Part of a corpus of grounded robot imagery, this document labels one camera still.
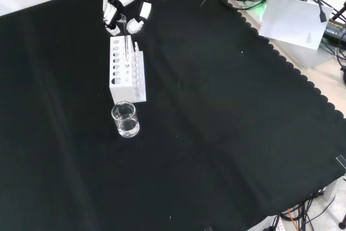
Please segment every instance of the test tube rack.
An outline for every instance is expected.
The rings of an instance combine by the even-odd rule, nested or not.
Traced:
[[[134,48],[131,36],[110,38],[109,89],[114,104],[147,100],[143,52],[139,50],[137,42]]]

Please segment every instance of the black cloth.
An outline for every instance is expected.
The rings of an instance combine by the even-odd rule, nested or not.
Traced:
[[[102,0],[0,18],[0,230],[247,230],[344,173],[342,114],[240,14],[150,1],[131,139],[110,115]]]

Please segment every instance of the water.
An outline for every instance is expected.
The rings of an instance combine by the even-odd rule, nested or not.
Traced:
[[[123,137],[130,138],[137,135],[139,123],[135,119],[121,122],[118,127],[119,134]]]

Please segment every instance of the scalloped edge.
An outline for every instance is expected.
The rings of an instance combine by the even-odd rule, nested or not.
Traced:
[[[229,3],[228,0],[222,0],[222,1],[226,6],[233,7],[233,5],[231,3]],[[322,95],[321,90],[319,88],[315,87],[315,84],[312,81],[308,81],[308,78],[304,74],[302,74],[302,72],[299,69],[295,68],[291,62],[288,62],[287,58],[282,56],[280,54],[280,52],[275,49],[274,45],[270,43],[270,40],[268,38],[260,36],[258,34],[258,30],[256,28],[252,27],[251,23],[247,21],[247,18],[245,16],[243,16],[243,14],[241,12],[237,11],[236,14],[239,15],[242,22],[244,22],[245,25],[249,26],[250,30],[254,31],[258,37],[265,39],[267,41],[267,45],[269,45],[269,47],[272,49],[272,51],[277,52],[279,59],[282,62],[284,62],[287,67],[290,67],[290,69],[292,69],[296,74],[298,74],[300,78],[304,79],[304,81],[306,81],[309,85],[312,86],[312,89],[315,92],[316,97],[319,98],[324,103],[326,103],[329,110],[333,110],[336,118],[338,120],[340,120],[340,122],[346,127],[346,118],[344,117],[344,114],[340,110],[335,109],[334,104],[328,102],[328,98],[326,96]]]

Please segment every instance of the paper sheet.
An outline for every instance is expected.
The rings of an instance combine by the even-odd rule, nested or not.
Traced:
[[[329,19],[332,8],[323,6]],[[299,0],[269,0],[259,35],[317,50],[327,22],[321,23],[320,8]]]

